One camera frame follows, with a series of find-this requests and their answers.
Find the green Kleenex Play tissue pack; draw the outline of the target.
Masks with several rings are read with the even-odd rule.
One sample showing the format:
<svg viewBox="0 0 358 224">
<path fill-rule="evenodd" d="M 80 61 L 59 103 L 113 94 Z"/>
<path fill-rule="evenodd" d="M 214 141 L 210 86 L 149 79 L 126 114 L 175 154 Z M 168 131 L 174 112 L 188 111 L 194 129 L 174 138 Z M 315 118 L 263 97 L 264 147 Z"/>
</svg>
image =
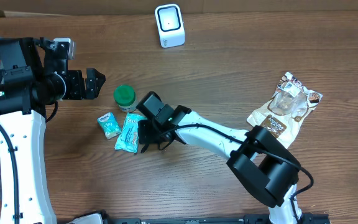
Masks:
<svg viewBox="0 0 358 224">
<path fill-rule="evenodd" d="M 121 127 L 111 112 L 108 112 L 105 115 L 99 117 L 97 121 L 100 127 L 103 129 L 104 135 L 107 139 L 111 139 L 120 135 Z"/>
</svg>

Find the green lidded jar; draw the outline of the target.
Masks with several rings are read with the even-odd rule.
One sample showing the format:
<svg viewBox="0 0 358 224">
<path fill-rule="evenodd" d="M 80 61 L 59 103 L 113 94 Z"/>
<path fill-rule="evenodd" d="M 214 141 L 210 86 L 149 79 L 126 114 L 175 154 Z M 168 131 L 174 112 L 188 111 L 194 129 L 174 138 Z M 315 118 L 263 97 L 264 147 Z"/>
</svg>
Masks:
<svg viewBox="0 0 358 224">
<path fill-rule="evenodd" d="M 136 110 L 138 104 L 135 90 L 130 85 L 120 85 L 114 90 L 114 100 L 118 107 L 126 113 Z"/>
</svg>

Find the beige snack bag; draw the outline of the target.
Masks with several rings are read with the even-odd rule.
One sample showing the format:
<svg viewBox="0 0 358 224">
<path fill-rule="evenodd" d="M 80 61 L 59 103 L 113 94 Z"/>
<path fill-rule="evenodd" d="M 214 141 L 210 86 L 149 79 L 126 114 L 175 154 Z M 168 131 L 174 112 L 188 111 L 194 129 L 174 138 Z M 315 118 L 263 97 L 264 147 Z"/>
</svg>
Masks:
<svg viewBox="0 0 358 224">
<path fill-rule="evenodd" d="M 285 148 L 294 142 L 305 118 L 323 95 L 309 90 L 292 73 L 281 77 L 271 99 L 247 118 L 251 126 L 267 129 Z"/>
</svg>

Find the teal flushable wipes pack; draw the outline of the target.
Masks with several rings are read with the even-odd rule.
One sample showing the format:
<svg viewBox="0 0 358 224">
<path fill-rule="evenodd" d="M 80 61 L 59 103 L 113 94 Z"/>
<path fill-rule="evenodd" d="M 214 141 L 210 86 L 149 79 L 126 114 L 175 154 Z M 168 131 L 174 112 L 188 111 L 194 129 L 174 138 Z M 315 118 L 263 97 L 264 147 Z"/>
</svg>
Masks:
<svg viewBox="0 0 358 224">
<path fill-rule="evenodd" d="M 139 121 L 145 119 L 143 115 L 128 113 L 114 149 L 136 154 L 139 147 Z"/>
</svg>

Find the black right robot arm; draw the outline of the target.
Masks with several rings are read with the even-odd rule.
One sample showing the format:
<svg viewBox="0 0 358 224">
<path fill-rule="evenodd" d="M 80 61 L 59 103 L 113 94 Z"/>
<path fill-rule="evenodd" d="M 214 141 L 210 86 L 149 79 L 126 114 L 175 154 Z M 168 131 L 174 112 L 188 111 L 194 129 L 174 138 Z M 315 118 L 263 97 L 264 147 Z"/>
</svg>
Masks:
<svg viewBox="0 0 358 224">
<path fill-rule="evenodd" d="M 145 116 L 139 123 L 139 142 L 162 150 L 178 141 L 210 150 L 226 164 L 242 186 L 268 206 L 271 223 L 300 223 L 296 199 L 301 165 L 265 128 L 232 129 L 209 121 L 185 106 L 172 108 L 158 94 L 148 92 L 136 108 Z"/>
</svg>

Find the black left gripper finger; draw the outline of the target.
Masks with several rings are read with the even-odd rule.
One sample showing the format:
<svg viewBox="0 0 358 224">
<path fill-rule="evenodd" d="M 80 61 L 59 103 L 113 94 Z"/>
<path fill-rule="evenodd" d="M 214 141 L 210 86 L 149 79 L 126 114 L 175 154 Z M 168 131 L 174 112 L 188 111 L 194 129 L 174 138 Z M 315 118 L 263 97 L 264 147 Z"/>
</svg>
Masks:
<svg viewBox="0 0 358 224">
<path fill-rule="evenodd" d="M 103 86 L 106 81 L 105 75 L 97 71 L 95 68 L 86 69 L 86 85 L 87 86 Z"/>
<path fill-rule="evenodd" d="M 86 85 L 85 99 L 93 100 L 98 97 L 102 85 L 89 83 Z"/>
</svg>

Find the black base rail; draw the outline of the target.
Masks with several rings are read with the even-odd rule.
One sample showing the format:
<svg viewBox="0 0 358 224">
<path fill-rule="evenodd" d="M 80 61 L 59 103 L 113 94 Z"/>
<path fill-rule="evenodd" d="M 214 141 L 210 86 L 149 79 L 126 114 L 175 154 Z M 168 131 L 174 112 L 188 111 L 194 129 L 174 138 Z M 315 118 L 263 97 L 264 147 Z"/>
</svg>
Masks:
<svg viewBox="0 0 358 224">
<path fill-rule="evenodd" d="M 215 218 L 111 218 L 104 210 L 93 211 L 75 217 L 73 220 L 58 220 L 57 223 L 113 223 L 113 224 L 264 224 L 270 223 L 267 214 L 246 214 L 243 217 Z"/>
</svg>

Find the white barcode scanner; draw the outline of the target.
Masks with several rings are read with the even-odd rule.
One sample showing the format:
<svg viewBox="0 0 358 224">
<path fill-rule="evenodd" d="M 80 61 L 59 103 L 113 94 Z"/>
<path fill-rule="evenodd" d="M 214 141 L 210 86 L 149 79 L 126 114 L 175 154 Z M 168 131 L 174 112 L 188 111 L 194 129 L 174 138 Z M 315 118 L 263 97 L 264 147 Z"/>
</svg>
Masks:
<svg viewBox="0 0 358 224">
<path fill-rule="evenodd" d="M 155 9 L 158 36 L 162 48 L 170 48 L 185 43 L 185 28 L 181 9 L 177 4 L 164 4 Z"/>
</svg>

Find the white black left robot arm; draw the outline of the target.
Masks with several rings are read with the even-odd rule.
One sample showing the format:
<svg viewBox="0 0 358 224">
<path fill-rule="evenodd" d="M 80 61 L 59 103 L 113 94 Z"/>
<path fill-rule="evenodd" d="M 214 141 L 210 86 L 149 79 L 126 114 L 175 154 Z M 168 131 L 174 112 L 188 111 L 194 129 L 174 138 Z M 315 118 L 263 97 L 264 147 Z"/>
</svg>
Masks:
<svg viewBox="0 0 358 224">
<path fill-rule="evenodd" d="M 70 38 L 0 38 L 1 223 L 56 223 L 44 160 L 48 105 L 98 97 L 105 76 L 70 70 Z"/>
</svg>

